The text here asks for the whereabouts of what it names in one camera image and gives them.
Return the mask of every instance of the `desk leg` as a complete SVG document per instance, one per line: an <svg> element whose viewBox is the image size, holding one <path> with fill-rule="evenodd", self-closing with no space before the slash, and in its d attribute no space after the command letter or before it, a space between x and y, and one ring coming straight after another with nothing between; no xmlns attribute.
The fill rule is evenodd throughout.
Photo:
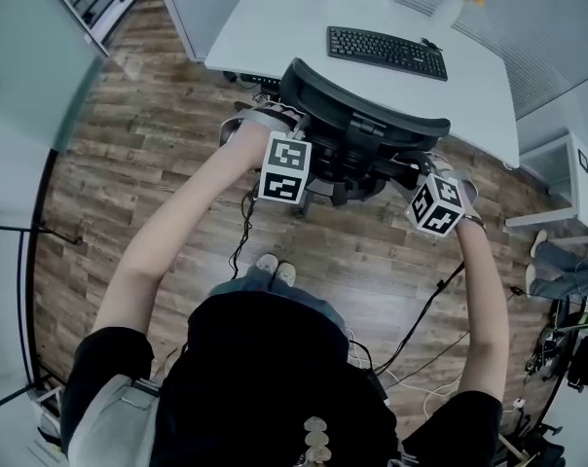
<svg viewBox="0 0 588 467"><path fill-rule="evenodd" d="M558 209L556 211L547 211L546 213L529 214L527 216L518 216L517 218L508 218L506 227L524 227L525 225L540 225L541 223L560 222L577 217L577 213L572 207Z"/></svg>
<svg viewBox="0 0 588 467"><path fill-rule="evenodd" d="M588 244L588 235L584 235L582 237L550 238L548 240L552 244L556 244L559 246L584 245Z"/></svg>

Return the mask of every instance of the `wooden floor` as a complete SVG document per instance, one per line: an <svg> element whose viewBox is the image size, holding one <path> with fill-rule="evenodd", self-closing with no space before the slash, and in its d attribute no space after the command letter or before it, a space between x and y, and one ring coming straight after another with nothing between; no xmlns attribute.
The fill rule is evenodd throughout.
<svg viewBox="0 0 588 467"><path fill-rule="evenodd" d="M139 0L112 37L110 59L91 94L66 155L55 166L44 218L62 232L81 234L73 247L41 235L35 270L35 330L42 362L61 376L92 326L106 285L131 237L218 145L219 124L234 113L233 101L251 92L219 73L188 61L162 0ZM550 209L546 194L522 171L507 171L457 140L439 152L466 168L481 193L477 208L506 290L524 286L534 230L507 230L504 219ZM239 203L254 182L249 174L211 206L189 238L158 295L149 340L159 367L185 341L186 320L208 290L231 277L227 259L237 247ZM382 363L404 337L442 277L460 262L455 237L416 233L404 216L405 202L393 190L341 209L317 202L304 221L290 208L260 201L242 271L266 252L293 263L297 283L330 300L375 362ZM545 323L548 304L525 298L508 303L511 360L504 406L524 395L538 417L552 382L535 377L524 390L524 366ZM438 297L428 316L391 367L406 376L467 331L464 278ZM468 344L465 338L437 362L405 383L433 389L455 380ZM167 362L170 367L174 357ZM383 375L389 385L392 377ZM391 409L398 434L424 422L419 390L394 386ZM356 406L356 396L352 397ZM428 410L443 403L428 400ZM506 413L510 425L515 413Z"/></svg>

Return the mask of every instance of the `black keyboard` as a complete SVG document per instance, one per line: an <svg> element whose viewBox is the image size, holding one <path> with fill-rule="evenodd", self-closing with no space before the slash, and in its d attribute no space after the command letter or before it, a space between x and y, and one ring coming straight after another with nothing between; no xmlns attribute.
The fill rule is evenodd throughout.
<svg viewBox="0 0 588 467"><path fill-rule="evenodd" d="M383 33L333 26L326 28L326 43L331 57L448 81L441 51L428 45Z"/></svg>

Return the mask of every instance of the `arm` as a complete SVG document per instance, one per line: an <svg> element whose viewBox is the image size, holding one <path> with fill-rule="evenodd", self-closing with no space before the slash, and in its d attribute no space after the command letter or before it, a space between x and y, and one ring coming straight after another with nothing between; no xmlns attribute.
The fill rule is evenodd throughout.
<svg viewBox="0 0 588 467"><path fill-rule="evenodd" d="M470 330L459 392L482 391L501 401L509 353L506 299L485 232L468 220L459 222L457 232L465 261Z"/></svg>
<svg viewBox="0 0 588 467"><path fill-rule="evenodd" d="M92 331L128 327L147 334L160 282L209 206L246 171L261 167L269 133L244 122L140 229L110 281Z"/></svg>

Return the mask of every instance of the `white desk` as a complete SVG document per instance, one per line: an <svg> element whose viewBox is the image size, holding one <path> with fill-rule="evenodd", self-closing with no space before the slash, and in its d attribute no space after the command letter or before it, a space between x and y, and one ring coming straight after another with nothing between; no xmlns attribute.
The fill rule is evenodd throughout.
<svg viewBox="0 0 588 467"><path fill-rule="evenodd" d="M378 31L443 49L448 81L332 58L326 27ZM294 57L343 89L395 111L447 118L451 133L519 166L519 145L503 61L454 29L388 0L240 0L205 66L281 78Z"/></svg>
<svg viewBox="0 0 588 467"><path fill-rule="evenodd" d="M556 211L547 211L528 216L520 216L506 220L506 227L521 227L525 225L538 225L542 223L563 221L576 218L582 225L588 229L588 171L580 163L579 153L585 156L585 164L588 166L588 148L573 133L569 133L558 140L538 147L521 156L521 164L526 170L536 178L543 180L538 169L534 165L538 160L543 161L543 168L556 166L561 169L561 162L557 154L564 154L565 159L569 162L569 172L555 185L549 189L550 194L562 194L570 199L570 207L558 209ZM578 243L587 243L588 236L570 237L552 240L559 245L571 245Z"/></svg>

